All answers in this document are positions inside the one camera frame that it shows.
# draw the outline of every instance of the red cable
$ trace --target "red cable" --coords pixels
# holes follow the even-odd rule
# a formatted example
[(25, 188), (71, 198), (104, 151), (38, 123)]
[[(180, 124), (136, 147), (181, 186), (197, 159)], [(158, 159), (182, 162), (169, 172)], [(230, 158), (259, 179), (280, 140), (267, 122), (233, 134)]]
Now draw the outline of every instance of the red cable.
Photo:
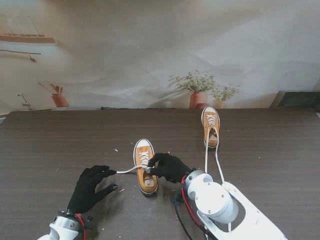
[[(185, 175), (182, 180), (181, 180), (181, 184), (183, 185), (183, 183), (185, 182), (185, 179), (186, 179), (187, 175)], [(185, 190), (184, 190), (184, 187), (182, 186), (181, 187), (181, 193), (182, 193), (182, 198), (183, 198), (183, 201), (184, 201), (184, 204), (188, 210), (188, 212), (190, 213), (190, 215), (192, 216), (192, 218), (194, 219), (195, 223), (200, 227), (201, 224), (200, 222), (198, 221), (198, 219), (196, 218), (195, 214), (194, 214), (194, 211), (192, 211), (188, 201), (187, 201), (187, 198), (186, 198), (186, 194), (185, 194)], [(211, 232), (207, 229), (205, 229), (206, 233), (208, 234), (211, 234)]]
[(82, 220), (82, 218), (81, 218), (77, 213), (75, 213), (74, 215), (76, 216), (77, 219), (79, 219), (81, 225), (83, 226), (83, 240), (86, 240), (85, 223), (84, 223), (84, 221)]

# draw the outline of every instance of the faucet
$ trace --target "faucet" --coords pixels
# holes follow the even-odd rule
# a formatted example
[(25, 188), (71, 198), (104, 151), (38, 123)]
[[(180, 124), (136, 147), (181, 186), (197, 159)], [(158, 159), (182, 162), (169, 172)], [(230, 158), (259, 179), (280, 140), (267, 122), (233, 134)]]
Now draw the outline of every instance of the faucet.
[(30, 103), (28, 102), (28, 99), (23, 93), (19, 92), (18, 96), (21, 96), (25, 101), (25, 103), (22, 103), (22, 106), (28, 107), (29, 111), (34, 110), (34, 108), (30, 105)]

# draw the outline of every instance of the wall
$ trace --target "wall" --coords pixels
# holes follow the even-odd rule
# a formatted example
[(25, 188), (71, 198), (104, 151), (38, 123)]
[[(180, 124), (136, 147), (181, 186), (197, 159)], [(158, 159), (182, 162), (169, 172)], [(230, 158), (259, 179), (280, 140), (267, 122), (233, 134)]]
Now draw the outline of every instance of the wall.
[(240, 85), (231, 108), (267, 108), (279, 90), (320, 76), (319, 0), (0, 0), (0, 14), (36, 16), (58, 45), (0, 43), (0, 114), (71, 106), (187, 108), (174, 77), (198, 69)]

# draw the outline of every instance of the wooden table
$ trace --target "wooden table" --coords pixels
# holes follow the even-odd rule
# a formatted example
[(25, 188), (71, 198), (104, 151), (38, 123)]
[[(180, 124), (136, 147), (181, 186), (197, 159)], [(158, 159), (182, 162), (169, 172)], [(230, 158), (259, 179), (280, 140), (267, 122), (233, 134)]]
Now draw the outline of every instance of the wooden table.
[[(289, 240), (318, 239), (320, 119), (299, 109), (218, 112), (218, 155), (226, 181)], [(131, 168), (141, 138), (149, 139), (156, 152), (170, 152), (204, 169), (200, 116), (200, 110), (12, 112), (0, 126), (0, 238), (35, 240), (49, 233), (49, 223), (66, 209), (84, 168)], [(214, 151), (208, 166), (219, 182)], [(93, 216), (97, 226), (88, 239), (186, 239), (171, 203), (178, 184), (160, 178), (157, 196), (147, 198), (134, 173), (109, 177), (99, 188), (110, 183), (124, 190), (84, 215)], [(180, 212), (194, 239), (203, 239), (184, 206)]]

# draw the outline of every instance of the white rubber sole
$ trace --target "white rubber sole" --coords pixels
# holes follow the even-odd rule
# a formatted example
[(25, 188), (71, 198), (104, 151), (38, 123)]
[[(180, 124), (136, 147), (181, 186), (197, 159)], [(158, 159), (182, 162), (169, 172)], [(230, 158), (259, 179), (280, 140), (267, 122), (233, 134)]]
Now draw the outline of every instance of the white rubber sole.
[[(155, 155), (155, 151), (154, 151), (154, 147), (152, 146), (151, 142), (150, 142), (148, 139), (145, 139), (145, 138), (142, 138), (142, 139), (140, 139), (140, 140), (146, 140), (146, 141), (150, 144), (151, 149), (152, 149), (152, 154), (153, 154), (153, 156), (154, 156), (154, 155)], [(137, 166), (137, 164), (136, 164), (136, 149), (137, 149), (137, 145), (138, 145), (138, 143), (140, 142), (140, 140), (138, 140), (138, 141), (136, 142), (136, 144), (135, 144), (135, 146), (134, 146), (134, 150), (133, 150), (133, 163), (134, 163), (135, 166)], [(157, 190), (158, 190), (158, 183), (156, 183), (156, 188), (155, 188), (155, 190), (153, 190), (152, 192), (145, 192), (145, 191), (143, 191), (143, 189), (141, 188), (141, 185), (140, 185), (139, 175), (138, 175), (138, 169), (136, 170), (136, 176), (138, 177), (138, 184), (139, 184), (140, 190), (141, 190), (141, 192), (142, 192), (143, 195), (145, 195), (145, 196), (151, 196), (151, 195), (154, 195), (154, 194), (157, 192)]]
[[(202, 113), (201, 113), (201, 123), (202, 123), (202, 127), (204, 127), (204, 115), (205, 115), (205, 110), (206, 110), (206, 108), (213, 108), (213, 107), (206, 106), (206, 107), (203, 109), (203, 111), (202, 111)], [(218, 116), (219, 131), (220, 131), (220, 117), (219, 117), (219, 114), (218, 114), (217, 110), (216, 110), (215, 108), (213, 108), (213, 109), (215, 110), (216, 115)], [(206, 147), (206, 146), (207, 146), (206, 140), (203, 140), (203, 142), (204, 142), (204, 146)], [(216, 147), (217, 147), (217, 146), (209, 146), (209, 145), (208, 145), (208, 148), (209, 148), (209, 149), (215, 149)]]

